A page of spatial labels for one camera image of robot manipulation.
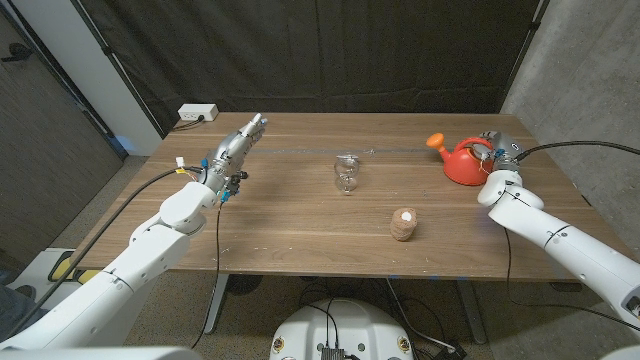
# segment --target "orange nozzle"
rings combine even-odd
[[[444,135],[442,135],[441,133],[433,134],[429,136],[429,138],[427,139],[427,146],[430,148],[437,149],[439,152],[447,151],[442,145],[443,143],[444,143]]]

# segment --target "wooden table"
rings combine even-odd
[[[249,113],[221,113],[214,122],[171,133],[142,167],[88,238],[143,182],[175,167],[176,156],[198,165]],[[222,208],[223,273],[379,276],[500,280],[507,272],[503,229],[476,202],[480,187],[461,186],[442,171],[442,159],[425,145],[435,132],[452,149],[487,130],[513,136],[525,148],[537,143],[510,115],[265,114],[264,137],[247,155],[241,192]],[[336,155],[360,157],[358,187],[345,196],[334,185]],[[582,198],[543,151],[522,163],[524,186],[545,210],[619,252],[631,251]],[[189,181],[172,175],[142,192],[105,232],[81,267],[102,268],[122,252],[132,231],[164,199]],[[408,242],[389,234],[391,215],[416,209],[418,226]],[[215,211],[175,270],[216,268]],[[83,248],[87,239],[80,245]],[[573,279],[541,249],[512,235],[514,280]]]

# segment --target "table leg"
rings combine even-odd
[[[213,298],[211,299],[211,307],[209,307],[209,314],[207,314],[207,323],[204,326],[204,333],[211,334],[216,327],[220,310],[222,309],[222,302],[224,301],[224,292],[227,288],[227,281],[229,281],[229,274],[218,274],[218,281],[213,292]]]
[[[473,341],[476,344],[485,344],[487,342],[487,334],[484,331],[482,318],[480,317],[480,308],[478,307],[476,294],[473,291],[473,284],[471,284],[471,281],[458,280],[456,285],[464,313],[467,316],[471,337],[473,337]]]

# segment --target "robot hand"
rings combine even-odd
[[[238,193],[240,180],[248,177],[241,171],[244,158],[265,131],[267,119],[256,114],[247,125],[229,134],[215,150],[202,160],[204,167],[197,182],[188,183],[160,206],[160,211],[140,225],[131,235],[130,243],[143,236],[153,225],[167,226],[193,237],[204,229],[206,218],[202,208],[212,208],[221,195],[221,202]]]
[[[479,137],[488,140],[493,150],[482,144],[474,144],[472,149],[478,159],[493,160],[493,171],[517,172],[519,170],[520,166],[516,161],[516,156],[520,155],[524,149],[511,136],[500,131],[485,131]]]

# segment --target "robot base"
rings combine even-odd
[[[329,299],[313,303],[326,310]],[[384,311],[365,302],[336,298],[329,313],[338,327],[339,349],[359,359],[413,359],[409,337],[402,326]],[[327,342],[327,314],[305,306],[291,315],[276,331],[269,359],[322,359]],[[329,347],[336,334],[329,319]]]

